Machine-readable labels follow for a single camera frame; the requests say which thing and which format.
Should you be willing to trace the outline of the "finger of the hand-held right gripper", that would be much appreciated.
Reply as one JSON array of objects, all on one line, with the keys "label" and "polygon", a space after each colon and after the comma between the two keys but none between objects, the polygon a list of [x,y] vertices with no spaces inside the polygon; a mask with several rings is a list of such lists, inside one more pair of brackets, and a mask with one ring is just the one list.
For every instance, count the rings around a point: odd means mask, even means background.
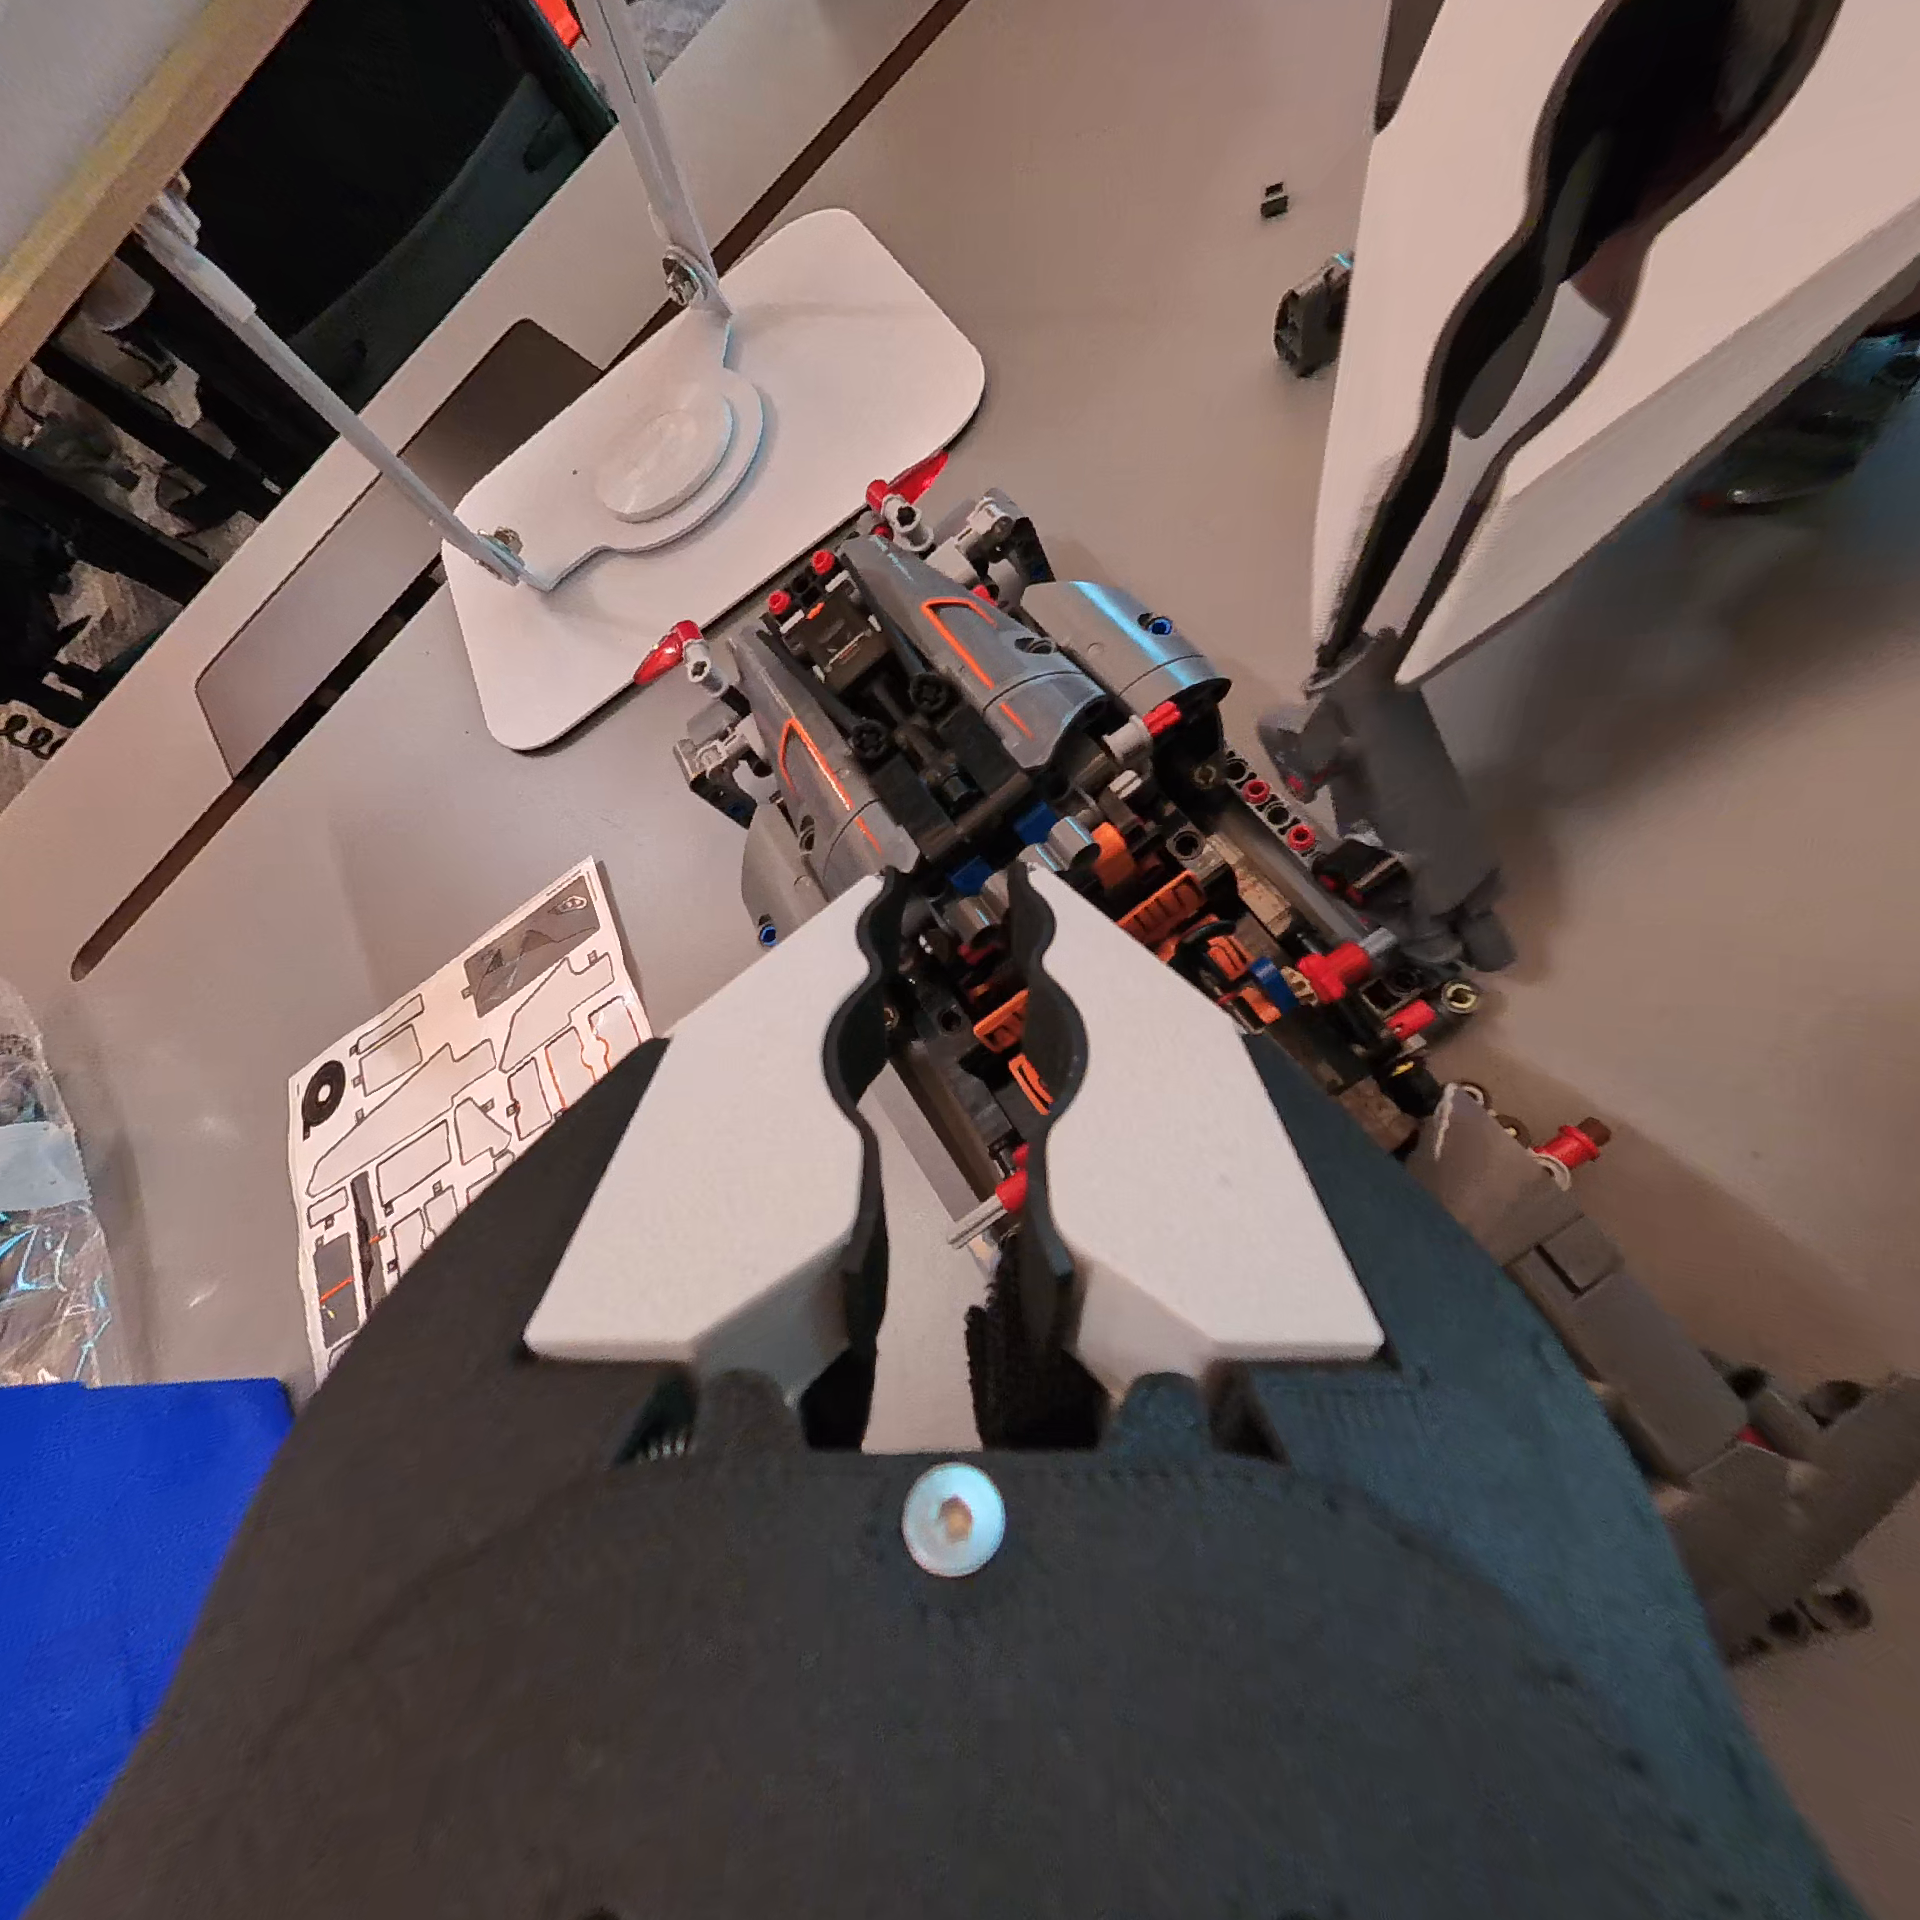
[{"label": "finger of the hand-held right gripper", "polygon": [[1915,285],[1915,5],[1618,7],[1620,178],[1575,255],[1620,313],[1596,546]]},{"label": "finger of the hand-held right gripper", "polygon": [[1620,520],[1578,281],[1620,178],[1618,5],[1443,5],[1360,191],[1311,526],[1320,666],[1439,666]]}]

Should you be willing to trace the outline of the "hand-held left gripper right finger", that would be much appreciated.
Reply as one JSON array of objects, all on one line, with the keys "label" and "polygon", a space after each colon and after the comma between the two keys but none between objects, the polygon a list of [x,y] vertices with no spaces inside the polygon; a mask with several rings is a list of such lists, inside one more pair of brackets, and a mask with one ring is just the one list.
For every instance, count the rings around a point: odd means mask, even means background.
[{"label": "hand-held left gripper right finger", "polygon": [[1002,1257],[1002,1442],[1093,1443],[1150,1376],[1376,1371],[1384,1330],[1250,1035],[1067,880],[1019,869],[1024,1055],[1046,1109]]}]

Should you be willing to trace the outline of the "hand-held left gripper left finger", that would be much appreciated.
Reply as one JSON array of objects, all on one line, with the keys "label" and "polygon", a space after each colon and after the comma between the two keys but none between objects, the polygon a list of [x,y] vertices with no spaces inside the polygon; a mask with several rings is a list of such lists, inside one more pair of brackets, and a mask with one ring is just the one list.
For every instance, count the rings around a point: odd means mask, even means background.
[{"label": "hand-held left gripper left finger", "polygon": [[523,1330],[530,1353],[765,1376],[812,1443],[864,1439],[890,1238],[856,1102],[890,1058],[899,957],[886,870],[675,1025]]}]

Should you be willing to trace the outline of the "grey lego door panel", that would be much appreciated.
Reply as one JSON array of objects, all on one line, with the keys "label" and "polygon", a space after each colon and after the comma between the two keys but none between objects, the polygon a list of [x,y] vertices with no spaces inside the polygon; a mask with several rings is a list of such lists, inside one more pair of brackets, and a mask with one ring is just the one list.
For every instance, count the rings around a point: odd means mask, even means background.
[{"label": "grey lego door panel", "polygon": [[1398,682],[1405,650],[1389,629],[1360,635],[1254,731],[1299,800],[1330,795],[1339,834],[1397,863],[1365,913],[1424,962],[1502,971],[1518,951],[1498,913],[1500,866],[1426,696]]}]

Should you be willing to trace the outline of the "grey black lego car model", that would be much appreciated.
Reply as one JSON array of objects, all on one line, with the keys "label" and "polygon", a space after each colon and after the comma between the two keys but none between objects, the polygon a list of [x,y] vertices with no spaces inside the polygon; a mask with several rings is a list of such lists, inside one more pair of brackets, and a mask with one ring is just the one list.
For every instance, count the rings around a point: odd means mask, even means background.
[{"label": "grey black lego car model", "polygon": [[682,624],[638,671],[684,663],[710,695],[676,755],[748,831],[759,938],[882,861],[909,878],[886,1045],[918,1131],[986,1201],[1048,1104],[1007,875],[1061,873],[1242,1032],[1278,1040],[1544,1309],[1724,1649],[1861,1624],[1847,1552],[1915,1486],[1912,1383],[1794,1394],[1700,1350],[1573,1194],[1606,1126],[1536,1139],[1432,1073],[1432,1045],[1479,1007],[1488,937],[1405,944],[1398,851],[1320,841],[1311,785],[1293,768],[1270,782],[1227,739],[1229,680],[1197,642],[1130,592],[1058,579],[1002,490],[930,523],[939,465],[874,482],[847,535],[779,573],[752,621]]}]

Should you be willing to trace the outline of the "black curved lego piece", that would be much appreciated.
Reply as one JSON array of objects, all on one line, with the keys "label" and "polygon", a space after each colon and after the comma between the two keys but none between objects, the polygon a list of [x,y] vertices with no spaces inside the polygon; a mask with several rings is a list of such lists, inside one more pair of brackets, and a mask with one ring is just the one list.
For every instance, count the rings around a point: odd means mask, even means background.
[{"label": "black curved lego piece", "polygon": [[1311,275],[1284,293],[1276,313],[1274,344],[1286,373],[1315,377],[1335,363],[1350,281],[1352,255],[1335,251]]}]

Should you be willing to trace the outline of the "white sticker sheet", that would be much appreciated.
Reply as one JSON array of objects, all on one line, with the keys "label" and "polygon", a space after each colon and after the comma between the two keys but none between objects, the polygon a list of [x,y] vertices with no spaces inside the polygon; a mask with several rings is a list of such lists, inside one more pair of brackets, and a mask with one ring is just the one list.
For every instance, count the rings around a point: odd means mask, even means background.
[{"label": "white sticker sheet", "polygon": [[651,1032],[584,856],[291,1077],[316,1383],[458,1214]]}]

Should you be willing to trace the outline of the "white metal stand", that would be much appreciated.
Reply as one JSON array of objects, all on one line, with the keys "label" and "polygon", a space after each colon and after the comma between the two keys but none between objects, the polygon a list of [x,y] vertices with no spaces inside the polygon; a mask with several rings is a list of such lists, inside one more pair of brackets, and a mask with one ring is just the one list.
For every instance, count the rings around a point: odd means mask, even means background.
[{"label": "white metal stand", "polygon": [[720,274],[624,5],[583,5],[679,307],[450,506],[198,251],[166,187],[143,246],[439,531],[491,736],[533,752],[631,685],[675,617],[709,624],[941,453],[986,392],[971,341],[844,207]]}]

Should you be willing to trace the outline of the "clear plastic bag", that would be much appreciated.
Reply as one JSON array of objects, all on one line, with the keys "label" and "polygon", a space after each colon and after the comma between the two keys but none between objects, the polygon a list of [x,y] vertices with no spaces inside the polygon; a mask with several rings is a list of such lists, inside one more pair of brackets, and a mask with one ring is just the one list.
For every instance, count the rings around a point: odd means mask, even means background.
[{"label": "clear plastic bag", "polygon": [[134,1384],[136,1323],[40,1027],[2,984],[2,1384]]}]

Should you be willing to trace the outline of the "blue plastic bin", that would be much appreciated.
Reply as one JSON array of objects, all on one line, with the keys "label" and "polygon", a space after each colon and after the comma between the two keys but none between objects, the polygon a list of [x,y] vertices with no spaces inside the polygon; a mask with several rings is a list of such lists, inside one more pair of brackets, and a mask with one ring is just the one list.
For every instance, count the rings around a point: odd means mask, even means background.
[{"label": "blue plastic bin", "polygon": [[4,1387],[4,1917],[152,1721],[293,1419],[271,1377]]}]

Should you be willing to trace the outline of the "light wooden board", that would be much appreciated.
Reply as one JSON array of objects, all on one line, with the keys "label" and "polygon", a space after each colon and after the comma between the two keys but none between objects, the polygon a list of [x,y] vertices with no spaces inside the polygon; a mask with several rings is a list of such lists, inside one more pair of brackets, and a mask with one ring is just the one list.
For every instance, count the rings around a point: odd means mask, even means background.
[{"label": "light wooden board", "polygon": [[2,5],[2,384],[59,329],[301,2]]}]

